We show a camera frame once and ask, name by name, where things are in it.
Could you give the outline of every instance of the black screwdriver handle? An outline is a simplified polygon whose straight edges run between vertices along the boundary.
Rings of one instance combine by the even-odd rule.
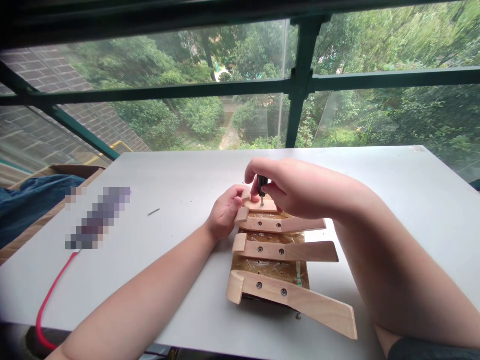
[[[258,178],[258,195],[262,198],[265,197],[265,193],[262,191],[262,186],[267,185],[269,183],[269,179],[265,176],[257,175]]]

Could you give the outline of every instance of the red cable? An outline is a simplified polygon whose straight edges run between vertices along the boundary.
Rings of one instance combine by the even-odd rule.
[[[45,306],[47,306],[50,296],[54,292],[54,289],[57,286],[57,283],[59,282],[60,278],[64,274],[65,270],[69,267],[74,257],[76,257],[78,254],[79,253],[75,251],[73,254],[70,255],[70,259],[68,259],[67,263],[65,264],[63,269],[60,271],[60,273],[56,277],[55,282],[51,286],[50,291],[48,292],[48,295],[46,296],[45,300],[43,301],[43,304],[41,305],[40,311],[38,312],[38,316],[36,317],[36,328],[35,328],[36,336],[38,337],[38,340],[41,342],[41,344],[49,348],[50,350],[55,350],[56,348],[58,348],[58,346],[55,344],[52,344],[50,341],[48,341],[45,338],[44,333],[42,332],[42,316],[44,315]]]

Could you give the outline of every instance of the table surface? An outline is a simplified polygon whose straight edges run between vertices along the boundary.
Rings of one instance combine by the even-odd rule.
[[[253,157],[295,158],[342,172],[371,187],[480,309],[480,195],[422,146],[125,153],[0,267],[4,320],[34,325],[67,262],[66,235],[107,187],[131,188],[101,249],[83,250],[59,282],[43,316],[72,331],[98,305],[207,218]],[[150,212],[160,208],[151,216]],[[307,241],[333,240],[339,263],[308,264],[311,289],[350,304],[358,341],[271,304],[235,305],[226,291],[232,234],[218,246],[156,343],[260,359],[383,359],[372,322],[331,221]]]

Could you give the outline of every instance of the person's left hand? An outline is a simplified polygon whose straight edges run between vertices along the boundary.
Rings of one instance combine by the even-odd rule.
[[[215,201],[205,226],[217,242],[226,239],[234,229],[234,221],[242,207],[241,196],[245,189],[250,188],[245,185],[233,185]]]

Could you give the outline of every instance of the hand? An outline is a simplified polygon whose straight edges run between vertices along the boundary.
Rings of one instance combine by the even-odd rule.
[[[271,196],[277,207],[303,219],[340,220],[374,194],[347,175],[308,162],[254,158],[245,171],[246,184],[255,180],[251,187],[254,202],[260,200],[256,175],[271,179],[262,190]]]
[[[233,185],[215,201],[205,223],[215,241],[226,239],[234,229],[234,221],[242,207],[241,196],[245,189],[248,189],[248,186]]]

